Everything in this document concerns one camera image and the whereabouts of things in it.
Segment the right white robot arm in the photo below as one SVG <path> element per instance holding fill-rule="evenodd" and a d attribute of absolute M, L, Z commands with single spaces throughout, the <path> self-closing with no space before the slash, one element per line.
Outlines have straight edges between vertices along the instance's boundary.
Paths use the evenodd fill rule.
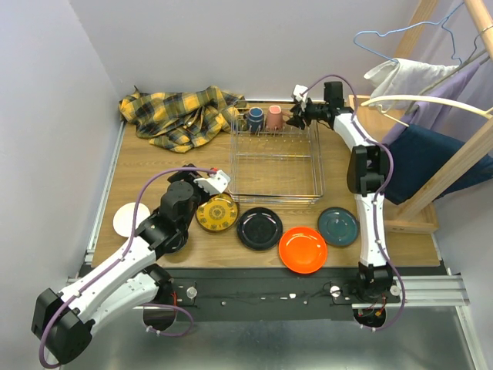
<path fill-rule="evenodd" d="M 296 85 L 287 123 L 303 130 L 313 121 L 325 122 L 350 150 L 347 187 L 356 200 L 361 233 L 354 292 L 360 300 L 370 302 L 388 292 L 393 283 L 384 232 L 384 189 L 394 164 L 388 148 L 366 131 L 353 109 L 344 105 L 342 90 L 341 82 L 327 82 L 324 101 L 315 103 L 308 97 L 308 87 Z"/>

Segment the blue mug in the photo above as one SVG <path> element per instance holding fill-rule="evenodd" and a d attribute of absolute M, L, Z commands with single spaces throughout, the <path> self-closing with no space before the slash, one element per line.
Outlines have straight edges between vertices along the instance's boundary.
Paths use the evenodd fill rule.
<path fill-rule="evenodd" d="M 242 118 L 241 130 L 253 134 L 260 133 L 264 125 L 264 113 L 260 107 L 254 106 L 240 115 Z"/>

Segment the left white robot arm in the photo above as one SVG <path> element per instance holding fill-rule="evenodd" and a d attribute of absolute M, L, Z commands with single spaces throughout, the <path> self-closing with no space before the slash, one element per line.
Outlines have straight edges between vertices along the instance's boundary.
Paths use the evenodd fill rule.
<path fill-rule="evenodd" d="M 172 278 L 157 261 L 183 248 L 198 207 L 228 187 L 230 177 L 216 168 L 172 168 L 160 205 L 139 218 L 136 201 L 127 241 L 85 277 L 60 291 L 45 289 L 35 301 L 32 333 L 45 369 L 57 369 L 81 355 L 93 335 L 124 311 L 142 305 L 189 312 L 178 306 Z"/>

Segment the pink white mug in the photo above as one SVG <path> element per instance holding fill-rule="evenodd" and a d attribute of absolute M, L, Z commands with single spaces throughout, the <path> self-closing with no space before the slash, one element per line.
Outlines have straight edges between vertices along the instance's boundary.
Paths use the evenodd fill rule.
<path fill-rule="evenodd" d="M 279 105 L 271 105 L 267 111 L 265 126 L 268 131 L 281 131 L 284 127 L 286 113 Z"/>

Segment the wire metal dish rack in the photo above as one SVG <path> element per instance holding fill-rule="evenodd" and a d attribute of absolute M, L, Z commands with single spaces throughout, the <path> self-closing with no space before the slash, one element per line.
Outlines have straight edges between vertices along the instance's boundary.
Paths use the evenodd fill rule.
<path fill-rule="evenodd" d="M 281 106 L 286 121 L 291 105 L 246 103 L 231 127 L 229 194 L 240 203 L 316 203 L 325 190 L 317 125 L 298 129 L 284 123 L 281 131 L 268 131 L 265 121 L 269 106 Z M 254 106 L 264 113 L 264 125 L 257 134 L 241 130 L 240 115 Z"/>

